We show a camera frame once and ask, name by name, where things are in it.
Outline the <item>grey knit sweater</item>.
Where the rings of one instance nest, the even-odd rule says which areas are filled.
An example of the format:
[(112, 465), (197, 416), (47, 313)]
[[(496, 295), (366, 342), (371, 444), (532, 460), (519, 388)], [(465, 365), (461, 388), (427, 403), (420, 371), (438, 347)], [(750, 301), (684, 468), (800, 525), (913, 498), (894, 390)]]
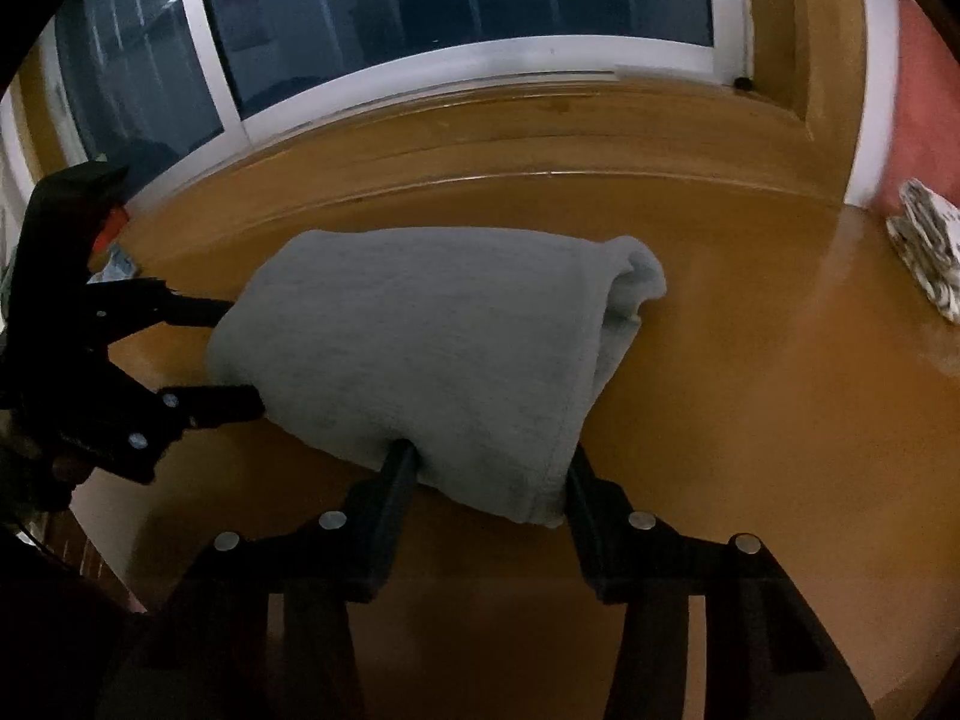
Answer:
[(449, 499), (555, 527), (587, 415), (665, 291), (630, 236), (314, 229), (252, 275), (206, 370), (313, 449), (379, 468), (408, 440)]

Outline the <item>light blue denim garment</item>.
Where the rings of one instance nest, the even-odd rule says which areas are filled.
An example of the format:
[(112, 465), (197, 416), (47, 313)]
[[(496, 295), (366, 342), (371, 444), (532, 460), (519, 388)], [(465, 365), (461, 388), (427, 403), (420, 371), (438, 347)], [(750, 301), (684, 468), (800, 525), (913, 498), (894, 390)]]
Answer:
[(107, 260), (103, 268), (96, 271), (93, 277), (89, 278), (88, 283), (115, 283), (116, 281), (133, 280), (140, 275), (140, 271), (142, 271), (140, 265), (117, 242), (113, 242), (107, 248)]

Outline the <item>red box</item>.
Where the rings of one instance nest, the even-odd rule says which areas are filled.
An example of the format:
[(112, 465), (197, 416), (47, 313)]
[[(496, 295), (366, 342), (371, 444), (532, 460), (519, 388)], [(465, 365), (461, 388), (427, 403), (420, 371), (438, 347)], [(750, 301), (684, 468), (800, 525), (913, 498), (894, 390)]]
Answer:
[(124, 231), (128, 220), (130, 220), (130, 216), (128, 216), (127, 210), (125, 210), (123, 206), (112, 208), (112, 210), (107, 213), (101, 231), (99, 231), (98, 236), (94, 239), (91, 252), (93, 252), (93, 254), (101, 254), (101, 252), (109, 249), (110, 244)]

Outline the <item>white framed window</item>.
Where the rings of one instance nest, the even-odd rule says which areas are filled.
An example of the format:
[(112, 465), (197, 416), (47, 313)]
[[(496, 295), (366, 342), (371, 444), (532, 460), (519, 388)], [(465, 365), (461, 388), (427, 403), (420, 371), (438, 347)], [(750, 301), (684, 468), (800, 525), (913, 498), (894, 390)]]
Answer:
[(127, 166), (139, 208), (428, 94), (752, 70), (747, 0), (68, 0), (39, 52), (65, 158)]

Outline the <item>patterned folded cloth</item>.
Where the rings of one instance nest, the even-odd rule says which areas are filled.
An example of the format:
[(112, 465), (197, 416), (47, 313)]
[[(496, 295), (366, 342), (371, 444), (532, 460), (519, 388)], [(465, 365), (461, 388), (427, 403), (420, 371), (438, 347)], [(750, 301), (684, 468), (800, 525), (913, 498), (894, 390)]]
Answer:
[(900, 187), (901, 213), (885, 220), (893, 249), (937, 312), (958, 323), (958, 206), (918, 179)]

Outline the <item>pink white curtain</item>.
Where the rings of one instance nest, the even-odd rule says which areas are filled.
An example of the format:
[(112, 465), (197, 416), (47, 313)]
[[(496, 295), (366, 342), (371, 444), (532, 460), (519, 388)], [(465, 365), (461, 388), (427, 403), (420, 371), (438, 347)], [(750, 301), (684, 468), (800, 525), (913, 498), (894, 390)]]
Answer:
[(914, 0), (898, 0), (900, 54), (892, 144), (874, 208), (900, 215), (900, 187), (918, 179), (958, 205), (958, 60)]

